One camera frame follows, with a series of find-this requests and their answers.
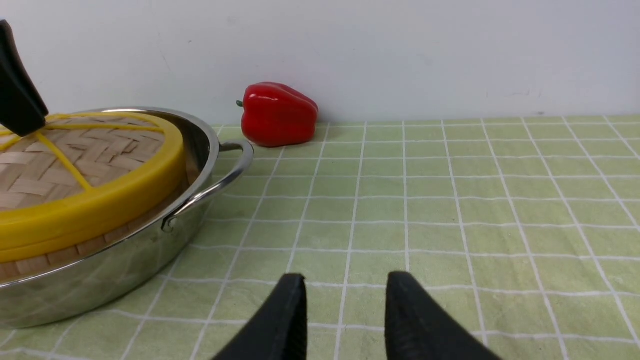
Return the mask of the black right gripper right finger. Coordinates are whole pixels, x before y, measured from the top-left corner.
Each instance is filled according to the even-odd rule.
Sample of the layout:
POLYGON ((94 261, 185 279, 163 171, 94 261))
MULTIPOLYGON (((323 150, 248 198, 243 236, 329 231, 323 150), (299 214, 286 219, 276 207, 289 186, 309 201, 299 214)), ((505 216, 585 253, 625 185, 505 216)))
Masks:
POLYGON ((384 338, 388 360, 498 360, 406 271, 388 274, 384 338))

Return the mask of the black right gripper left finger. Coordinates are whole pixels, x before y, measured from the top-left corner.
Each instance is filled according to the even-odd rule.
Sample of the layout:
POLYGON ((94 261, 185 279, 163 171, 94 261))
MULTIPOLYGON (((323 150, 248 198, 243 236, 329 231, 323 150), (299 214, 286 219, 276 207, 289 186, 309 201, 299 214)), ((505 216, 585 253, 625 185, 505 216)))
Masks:
POLYGON ((299 273, 279 278, 263 305, 215 360, 306 360, 307 289, 299 273))

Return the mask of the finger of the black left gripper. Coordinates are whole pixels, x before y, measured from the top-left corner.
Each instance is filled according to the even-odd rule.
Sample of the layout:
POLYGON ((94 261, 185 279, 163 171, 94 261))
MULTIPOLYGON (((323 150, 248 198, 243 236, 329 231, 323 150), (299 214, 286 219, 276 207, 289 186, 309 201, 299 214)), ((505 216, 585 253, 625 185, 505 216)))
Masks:
POLYGON ((19 55, 13 29, 0 21, 0 123, 19 137, 46 125, 50 114, 19 55))

